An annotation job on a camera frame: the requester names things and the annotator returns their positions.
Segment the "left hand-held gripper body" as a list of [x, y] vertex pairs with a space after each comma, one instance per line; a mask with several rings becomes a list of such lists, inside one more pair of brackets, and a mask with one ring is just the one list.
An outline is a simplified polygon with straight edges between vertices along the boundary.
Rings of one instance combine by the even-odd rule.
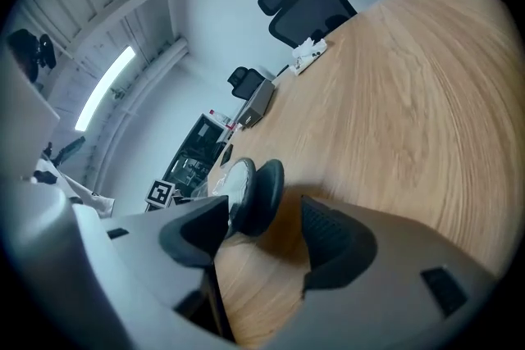
[[154, 180], [145, 198], [146, 211], [156, 211], [183, 204], [189, 197], [183, 195], [179, 185], [166, 180]]

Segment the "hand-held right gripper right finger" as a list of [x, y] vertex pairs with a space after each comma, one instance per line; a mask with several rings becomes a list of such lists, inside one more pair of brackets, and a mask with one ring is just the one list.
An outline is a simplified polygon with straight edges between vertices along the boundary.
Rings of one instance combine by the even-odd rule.
[[303, 197], [310, 270], [282, 331], [288, 349], [437, 349], [475, 315], [495, 277], [415, 220]]

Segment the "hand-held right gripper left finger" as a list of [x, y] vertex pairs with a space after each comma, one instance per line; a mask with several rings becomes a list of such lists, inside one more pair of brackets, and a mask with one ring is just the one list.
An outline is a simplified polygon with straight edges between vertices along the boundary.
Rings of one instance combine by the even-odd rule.
[[192, 307], [208, 294], [206, 275], [228, 230], [226, 196], [103, 220], [125, 266], [161, 303]]

